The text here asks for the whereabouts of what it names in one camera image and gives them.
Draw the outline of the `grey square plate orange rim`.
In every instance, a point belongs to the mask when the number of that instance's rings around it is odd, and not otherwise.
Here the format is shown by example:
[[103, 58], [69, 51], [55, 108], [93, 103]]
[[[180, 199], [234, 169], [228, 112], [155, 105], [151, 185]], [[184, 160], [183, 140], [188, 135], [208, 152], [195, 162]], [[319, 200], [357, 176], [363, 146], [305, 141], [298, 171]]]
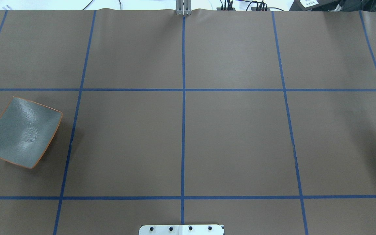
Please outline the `grey square plate orange rim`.
[[51, 144], [62, 118], [61, 111], [12, 97], [0, 115], [0, 159], [33, 169]]

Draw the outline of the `aluminium frame post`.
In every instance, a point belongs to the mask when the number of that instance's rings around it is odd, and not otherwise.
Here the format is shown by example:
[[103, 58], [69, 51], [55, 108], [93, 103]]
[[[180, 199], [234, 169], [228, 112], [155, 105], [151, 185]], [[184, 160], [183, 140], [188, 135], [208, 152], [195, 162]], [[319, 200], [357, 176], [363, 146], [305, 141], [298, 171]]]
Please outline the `aluminium frame post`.
[[176, 15], [191, 15], [191, 0], [176, 0]]

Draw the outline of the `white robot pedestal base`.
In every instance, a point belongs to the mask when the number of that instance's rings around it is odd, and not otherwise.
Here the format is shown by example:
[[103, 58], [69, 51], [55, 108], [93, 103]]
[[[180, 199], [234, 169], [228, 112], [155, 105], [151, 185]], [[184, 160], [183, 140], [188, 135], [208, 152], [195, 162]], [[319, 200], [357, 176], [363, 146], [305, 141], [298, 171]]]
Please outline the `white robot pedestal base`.
[[146, 225], [142, 226], [139, 235], [224, 235], [223, 225]]

